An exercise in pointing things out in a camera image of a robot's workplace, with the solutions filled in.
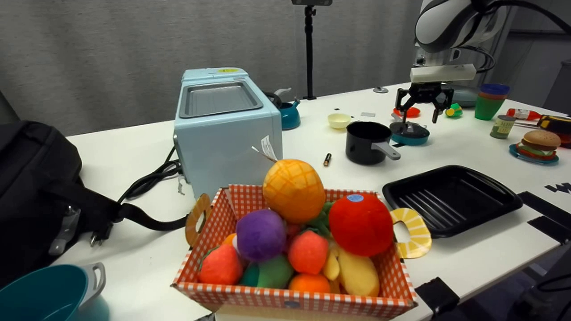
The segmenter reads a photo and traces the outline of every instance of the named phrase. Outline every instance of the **black tray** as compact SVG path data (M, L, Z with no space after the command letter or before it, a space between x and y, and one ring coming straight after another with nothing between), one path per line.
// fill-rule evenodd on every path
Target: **black tray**
M390 209L417 211L433 239L451 237L518 209L515 193L463 166L444 166L381 188Z

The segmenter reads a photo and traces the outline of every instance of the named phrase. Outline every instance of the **white table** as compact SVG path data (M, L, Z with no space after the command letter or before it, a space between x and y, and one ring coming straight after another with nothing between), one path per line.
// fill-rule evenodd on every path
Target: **white table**
M515 125L508 139L493 139L488 136L492 123L474 120L470 111L463 111L460 120L440 116L433 125L429 122L433 107L419 105L422 113L419 123L429 130L427 145L397 148L399 161L385 159L376 166L349 163L344 157L345 134L328 129L326 116L338 109L354 120L388 125L395 88L390 86L383 95L363 89L303 100L299 104L301 127L283 132L283 157L311 164L328 189L378 193L386 182L445 164L460 164L502 182L513 193L531 191L561 209L568 209L571 198L567 195L551 193L543 186L568 180L571 150L558 150L560 163L556 166L520 163L508 155L506 148L531 127ZM502 109L506 107L529 109L531 105L508 100L502 104ZM117 198L135 179L163 161L172 145L171 138L172 123L163 122L69 139L83 159L85 186ZM331 164L322 168L326 154L331 154ZM185 195L178 195L178 184L179 180L165 180L133 204L156 220L179 218L192 207L194 196L187 186L183 186ZM461 300L474 296L556 246L556 241L526 223L536 216L538 212L522 207L460 236L433 241L426 257L406 261L413 287L440 277ZM196 319L208 311L169 287L185 252L181 230L154 234L122 221L113 227L103 246L88 248L87 239L81 239L56 262L88 264L99 261L105 264L103 298L110 307L112 319ZM217 319L254 319L233 312L222 309L217 312ZM419 300L415 309L397 319L427 319L429 314L429 309Z

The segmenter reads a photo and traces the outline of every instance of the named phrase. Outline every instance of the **woven basket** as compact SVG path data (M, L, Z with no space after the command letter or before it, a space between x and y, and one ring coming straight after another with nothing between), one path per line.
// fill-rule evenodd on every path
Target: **woven basket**
M326 189L326 200L333 202L361 191L335 191ZM212 207L203 207L206 218L196 234L196 218L190 218L187 227L187 241L192 252L187 253L178 270L172 287L208 311L219 311L224 305L233 307L263 307L274 309L274 318L279 311L299 312L326 312L349 314L390 319L415 307L415 295L404 264L399 261L395 246L383 255L372 257L379 277L378 296L351 296L351 295L310 295L287 289L258 289L244 286L213 286L199 284L196 278L201 259L217 248L224 236L235 232L235 223L247 212L265 209L260 186L228 186L219 189Z

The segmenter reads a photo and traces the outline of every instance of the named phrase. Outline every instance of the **gray curtain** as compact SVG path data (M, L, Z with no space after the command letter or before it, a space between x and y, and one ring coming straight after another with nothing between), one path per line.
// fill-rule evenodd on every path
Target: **gray curtain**
M535 0L533 4L571 23L568 0ZM515 9L488 81L510 84L511 100L549 107L543 104L567 59L571 59L571 38L563 31L535 11Z
M313 93L406 82L419 0L315 7ZM238 66L304 95L290 0L1 0L0 88L19 118L80 134L172 120L183 70Z

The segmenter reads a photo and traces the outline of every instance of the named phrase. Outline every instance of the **toy hamburger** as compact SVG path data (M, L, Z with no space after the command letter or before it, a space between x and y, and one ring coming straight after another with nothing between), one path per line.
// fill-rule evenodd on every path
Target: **toy hamburger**
M535 129L522 136L517 145L511 145L511 154L522 161L531 163L556 163L556 148L560 146L560 138L552 132Z

